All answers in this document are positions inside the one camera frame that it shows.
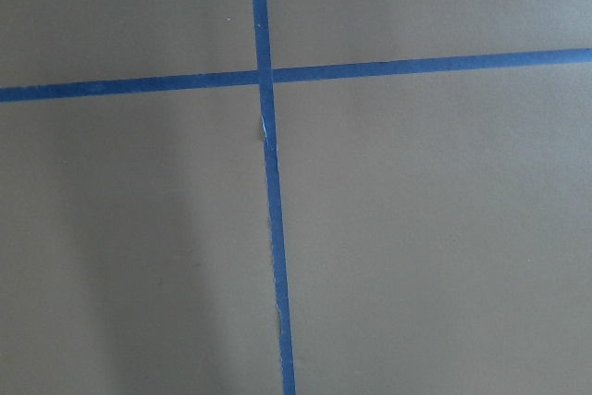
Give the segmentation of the blue tape grid lines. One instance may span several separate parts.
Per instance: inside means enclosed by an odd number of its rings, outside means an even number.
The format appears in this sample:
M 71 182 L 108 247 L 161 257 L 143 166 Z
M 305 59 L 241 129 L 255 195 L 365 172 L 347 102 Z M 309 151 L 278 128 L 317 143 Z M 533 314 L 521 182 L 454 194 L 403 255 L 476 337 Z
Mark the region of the blue tape grid lines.
M 275 85 L 278 83 L 343 80 L 446 71 L 588 63 L 591 60 L 591 51 L 588 48 L 569 48 L 275 68 L 272 61 L 268 0 L 252 0 L 252 5 L 256 53 L 256 68 L 254 70 L 4 87 L 1 90 L 1 100 L 4 103 L 15 103 L 234 86 L 257 86 L 261 129 L 263 132 L 265 185 L 275 300 L 279 322 L 278 347 L 282 391 L 285 394 L 294 394 L 297 391 L 297 386 L 294 370 L 288 267 L 278 161 L 277 117 L 274 97 Z

